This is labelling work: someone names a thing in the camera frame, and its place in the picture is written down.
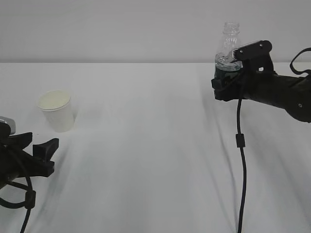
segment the clear plastic bottle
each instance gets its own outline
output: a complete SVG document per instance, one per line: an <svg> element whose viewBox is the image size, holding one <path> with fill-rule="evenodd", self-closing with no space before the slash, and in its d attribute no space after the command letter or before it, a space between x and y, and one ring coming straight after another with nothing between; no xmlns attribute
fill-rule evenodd
<svg viewBox="0 0 311 233"><path fill-rule="evenodd" d="M223 37L219 43L215 56L216 69L220 69L223 71L237 71L242 68L242 63L240 61L234 63L230 63L227 61L230 51L241 45L239 33L239 23L225 23Z"/></svg>

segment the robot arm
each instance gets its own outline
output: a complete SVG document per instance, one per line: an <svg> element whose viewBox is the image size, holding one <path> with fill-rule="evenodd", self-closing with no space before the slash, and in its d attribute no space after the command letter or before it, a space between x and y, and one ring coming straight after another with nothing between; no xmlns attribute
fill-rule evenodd
<svg viewBox="0 0 311 233"><path fill-rule="evenodd" d="M242 92L244 99L282 108L293 118L310 123L311 71L296 71L292 62L294 73L307 73L308 76L297 78L278 75L269 54L271 49L269 41L257 41L230 52L228 60L241 61L243 68L234 72L216 69L212 80L215 99L235 100Z"/></svg>

